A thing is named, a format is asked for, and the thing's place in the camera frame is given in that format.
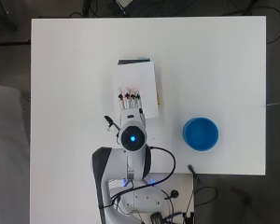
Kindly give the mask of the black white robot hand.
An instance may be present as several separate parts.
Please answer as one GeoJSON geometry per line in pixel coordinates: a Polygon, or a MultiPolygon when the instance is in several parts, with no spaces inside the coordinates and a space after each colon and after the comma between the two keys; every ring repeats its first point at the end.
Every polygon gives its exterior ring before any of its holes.
{"type": "Polygon", "coordinates": [[[136,121],[146,127],[145,114],[142,107],[142,98],[139,91],[118,88],[119,124],[109,116],[105,116],[108,130],[119,132],[127,122],[136,121]]]}

